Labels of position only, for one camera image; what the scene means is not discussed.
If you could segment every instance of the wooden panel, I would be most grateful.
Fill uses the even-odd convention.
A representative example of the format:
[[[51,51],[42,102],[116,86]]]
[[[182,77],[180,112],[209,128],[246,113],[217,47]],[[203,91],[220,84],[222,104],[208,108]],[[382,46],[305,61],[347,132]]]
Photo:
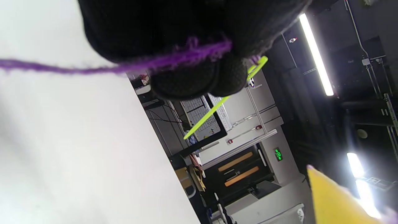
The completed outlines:
[[[237,159],[225,164],[224,166],[220,167],[219,171],[223,172],[223,171],[227,170],[228,168],[231,168],[231,167],[235,166],[236,164],[244,161],[245,159],[250,158],[251,156],[253,156],[253,153],[249,152],[249,153],[247,153],[247,154],[245,154],[245,155],[243,155],[243,156],[241,156],[241,157],[239,157],[239,158],[237,158]]]
[[[235,177],[234,179],[231,179],[231,180],[225,182],[224,184],[225,184],[226,187],[229,187],[229,186],[231,186],[232,184],[234,184],[234,183],[236,183],[236,182],[242,180],[243,178],[246,178],[246,177],[252,175],[253,173],[255,173],[255,172],[259,171],[259,170],[260,170],[259,167],[251,168],[250,170],[248,170],[248,171],[242,173],[241,175]]]

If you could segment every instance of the purple yarn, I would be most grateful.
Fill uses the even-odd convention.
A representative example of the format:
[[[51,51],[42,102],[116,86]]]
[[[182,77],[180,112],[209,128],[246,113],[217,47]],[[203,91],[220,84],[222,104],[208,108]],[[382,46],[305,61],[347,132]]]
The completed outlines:
[[[0,59],[0,69],[6,71],[33,70],[37,72],[54,72],[69,75],[94,75],[100,73],[121,74],[129,71],[144,69],[174,69],[180,65],[191,66],[205,60],[206,58],[209,58],[212,61],[216,61],[220,59],[223,54],[231,51],[232,48],[232,42],[229,40],[224,40],[219,43],[213,43],[203,46],[198,45],[199,40],[197,38],[189,38],[187,41],[186,50],[181,51],[178,47],[176,47],[176,51],[170,55],[159,56],[151,59],[142,59],[131,63],[119,64],[115,67],[71,69],[13,59]]]

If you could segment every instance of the yellow sponge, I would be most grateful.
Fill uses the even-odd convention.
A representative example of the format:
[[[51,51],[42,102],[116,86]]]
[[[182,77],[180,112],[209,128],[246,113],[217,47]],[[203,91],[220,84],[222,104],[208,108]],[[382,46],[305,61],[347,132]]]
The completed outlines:
[[[311,166],[307,170],[317,224],[381,224],[336,182]]]

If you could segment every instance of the black cable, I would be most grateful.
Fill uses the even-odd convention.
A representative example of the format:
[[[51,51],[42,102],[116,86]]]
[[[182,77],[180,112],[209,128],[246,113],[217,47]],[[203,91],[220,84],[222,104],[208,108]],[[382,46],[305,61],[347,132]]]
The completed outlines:
[[[174,108],[170,107],[169,105],[165,105],[165,104],[163,104],[163,106],[166,106],[166,107],[170,108],[171,111],[174,111],[174,113],[175,113],[176,116],[177,116],[177,119],[179,119],[179,120],[182,122],[181,118],[179,117],[177,111],[176,111]]]
[[[159,119],[156,119],[156,118],[149,118],[150,120],[160,120],[160,121],[166,121],[166,122],[170,122],[170,123],[182,124],[182,122],[179,122],[179,121],[165,120],[165,119],[161,118],[158,114],[156,114],[155,112],[153,112],[153,111],[151,111],[151,110],[147,110],[147,111],[149,111],[149,112],[151,112],[151,113],[153,113],[153,114],[155,114],[156,116],[159,117]]]

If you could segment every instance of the green digital display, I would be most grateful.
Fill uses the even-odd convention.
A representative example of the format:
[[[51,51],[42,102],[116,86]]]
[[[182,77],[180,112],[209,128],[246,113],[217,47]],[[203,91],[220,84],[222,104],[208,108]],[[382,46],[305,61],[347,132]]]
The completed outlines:
[[[283,160],[283,156],[281,151],[279,150],[279,148],[274,149],[275,150],[275,157],[277,159],[277,161],[282,161]]]

